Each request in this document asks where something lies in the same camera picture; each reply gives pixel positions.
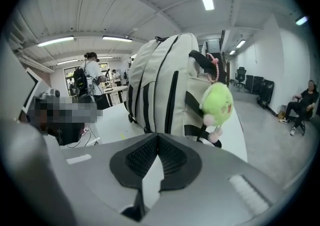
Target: white shirt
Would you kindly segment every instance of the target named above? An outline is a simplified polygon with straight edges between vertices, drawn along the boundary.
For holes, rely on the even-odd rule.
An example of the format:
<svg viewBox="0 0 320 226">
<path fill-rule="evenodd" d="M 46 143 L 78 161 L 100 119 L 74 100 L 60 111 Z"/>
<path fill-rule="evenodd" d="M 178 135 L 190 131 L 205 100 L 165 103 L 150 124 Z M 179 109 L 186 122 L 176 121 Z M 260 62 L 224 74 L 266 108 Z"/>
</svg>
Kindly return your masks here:
<svg viewBox="0 0 320 226">
<path fill-rule="evenodd" d="M 95 80 L 98 79 L 99 76 L 104 76 L 103 73 L 100 70 L 100 66 L 96 61 L 86 61 L 80 66 L 87 76 L 91 76 Z M 93 83 L 93 93 L 92 95 L 102 95 L 104 93 L 102 89 L 102 84 L 100 83 L 97 85 L 96 83 Z"/>
<path fill-rule="evenodd" d="M 113 74 L 113 79 L 115 82 L 120 82 L 121 79 L 120 79 L 120 73 L 118 71 L 116 71 L 114 74 Z"/>
</svg>

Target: woman sitting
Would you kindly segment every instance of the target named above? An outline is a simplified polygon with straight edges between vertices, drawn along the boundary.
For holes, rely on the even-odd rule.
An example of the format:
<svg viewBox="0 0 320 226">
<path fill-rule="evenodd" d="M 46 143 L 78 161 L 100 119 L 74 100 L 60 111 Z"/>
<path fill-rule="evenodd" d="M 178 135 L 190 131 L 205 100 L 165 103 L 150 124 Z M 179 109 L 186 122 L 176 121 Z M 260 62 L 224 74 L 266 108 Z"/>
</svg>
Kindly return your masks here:
<svg viewBox="0 0 320 226">
<path fill-rule="evenodd" d="M 289 102 L 284 119 L 280 119 L 279 122 L 282 124 L 288 123 L 288 118 L 291 112 L 291 109 L 293 109 L 297 114 L 299 114 L 299 117 L 295 121 L 294 127 L 291 129 L 290 135 L 293 136 L 296 128 L 301 124 L 302 120 L 306 116 L 312 115 L 312 109 L 316 105 L 316 101 L 318 99 L 319 93 L 316 90 L 316 86 L 313 80 L 310 80 L 308 83 L 308 88 L 302 92 L 301 94 L 294 95 L 294 99 L 301 99 L 300 102 Z"/>
</svg>

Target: sneaker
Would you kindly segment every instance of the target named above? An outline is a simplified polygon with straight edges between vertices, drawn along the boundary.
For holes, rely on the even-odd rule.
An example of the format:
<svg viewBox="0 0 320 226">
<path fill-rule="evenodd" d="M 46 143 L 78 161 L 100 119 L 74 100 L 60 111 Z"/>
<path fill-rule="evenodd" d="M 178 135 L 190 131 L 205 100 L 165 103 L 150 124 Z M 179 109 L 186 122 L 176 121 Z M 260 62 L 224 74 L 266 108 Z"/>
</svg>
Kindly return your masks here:
<svg viewBox="0 0 320 226">
<path fill-rule="evenodd" d="M 281 124 L 288 124 L 288 120 L 287 119 L 280 119 L 279 120 L 279 122 L 281 123 Z"/>
<path fill-rule="evenodd" d="M 294 128 L 294 127 L 291 129 L 291 132 L 290 132 L 291 136 L 294 136 L 295 130 L 296 130 L 296 128 Z"/>
</svg>

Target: black cap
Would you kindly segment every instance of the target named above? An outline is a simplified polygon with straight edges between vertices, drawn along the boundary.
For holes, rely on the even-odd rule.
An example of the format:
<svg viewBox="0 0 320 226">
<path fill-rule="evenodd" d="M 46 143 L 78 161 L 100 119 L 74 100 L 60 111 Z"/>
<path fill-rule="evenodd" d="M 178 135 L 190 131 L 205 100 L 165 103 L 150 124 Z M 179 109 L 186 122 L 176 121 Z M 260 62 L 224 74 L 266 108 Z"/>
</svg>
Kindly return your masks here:
<svg viewBox="0 0 320 226">
<path fill-rule="evenodd" d="M 99 62 L 100 60 L 98 59 L 98 56 L 95 52 L 87 52 L 85 55 L 84 55 L 85 58 L 93 58 L 95 57 L 96 58 L 96 61 Z"/>
</svg>

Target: ceiling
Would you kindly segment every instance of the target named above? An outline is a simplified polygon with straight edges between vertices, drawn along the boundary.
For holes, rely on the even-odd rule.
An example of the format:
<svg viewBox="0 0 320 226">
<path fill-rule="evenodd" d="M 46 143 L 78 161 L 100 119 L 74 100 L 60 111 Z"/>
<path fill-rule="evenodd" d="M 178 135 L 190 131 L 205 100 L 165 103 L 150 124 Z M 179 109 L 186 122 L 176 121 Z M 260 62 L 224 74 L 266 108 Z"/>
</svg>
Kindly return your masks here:
<svg viewBox="0 0 320 226">
<path fill-rule="evenodd" d="M 259 31 L 271 13 L 290 17 L 298 10 L 293 0 L 213 3 L 215 9 L 206 11 L 202 0 L 21 0 L 13 12 L 9 43 L 18 56 L 24 54 L 46 67 L 83 59 L 87 51 L 121 60 L 155 36 L 182 32 L 203 40 L 228 30 L 223 51 L 230 52 L 241 35 L 247 38 Z M 71 35 L 73 41 L 36 46 Z M 129 36 L 133 42 L 104 41 L 104 35 Z"/>
</svg>

